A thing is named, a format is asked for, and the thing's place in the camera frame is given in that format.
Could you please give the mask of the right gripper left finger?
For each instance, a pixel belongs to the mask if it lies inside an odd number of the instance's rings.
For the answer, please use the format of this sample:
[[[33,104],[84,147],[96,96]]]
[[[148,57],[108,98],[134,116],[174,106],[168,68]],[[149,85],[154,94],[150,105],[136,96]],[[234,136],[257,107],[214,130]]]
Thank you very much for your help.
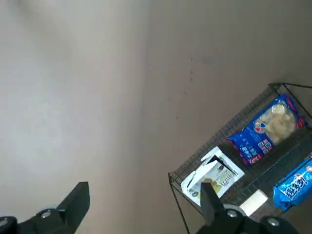
[[[79,182],[56,208],[38,212],[19,223],[14,216],[0,218],[2,234],[74,234],[90,208],[88,182]]]

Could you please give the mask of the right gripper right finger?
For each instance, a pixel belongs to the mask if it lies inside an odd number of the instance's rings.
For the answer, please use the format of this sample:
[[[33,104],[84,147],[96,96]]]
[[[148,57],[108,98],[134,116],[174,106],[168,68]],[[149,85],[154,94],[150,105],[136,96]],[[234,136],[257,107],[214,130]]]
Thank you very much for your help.
[[[264,216],[256,222],[241,211],[225,208],[210,183],[201,184],[200,205],[206,224],[199,234],[297,234],[286,220]]]

